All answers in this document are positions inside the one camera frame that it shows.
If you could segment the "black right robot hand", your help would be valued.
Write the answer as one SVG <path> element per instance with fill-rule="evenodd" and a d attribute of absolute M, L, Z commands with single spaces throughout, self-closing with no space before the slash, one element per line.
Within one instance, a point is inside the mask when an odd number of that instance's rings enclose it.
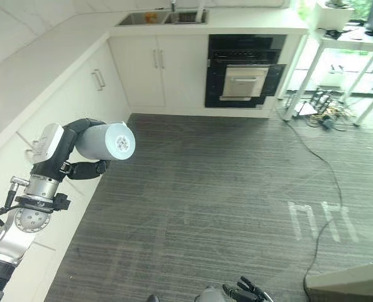
<path fill-rule="evenodd" d="M 273 301 L 264 290 L 244 276 L 240 277 L 236 286 L 222 284 L 222 289 L 229 298 L 238 302 Z"/>

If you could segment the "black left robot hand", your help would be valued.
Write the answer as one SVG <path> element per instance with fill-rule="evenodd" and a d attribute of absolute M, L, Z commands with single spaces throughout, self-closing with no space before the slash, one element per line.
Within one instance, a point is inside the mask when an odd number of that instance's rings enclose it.
<path fill-rule="evenodd" d="M 33 166 L 30 174 L 45 176 L 62 182 L 65 177 L 72 180 L 94 179 L 104 174 L 110 164 L 110 160 L 97 162 L 68 161 L 75 144 L 80 136 L 92 126 L 105 125 L 105 122 L 90 118 L 83 118 L 63 126 L 64 132 L 52 157 Z"/>

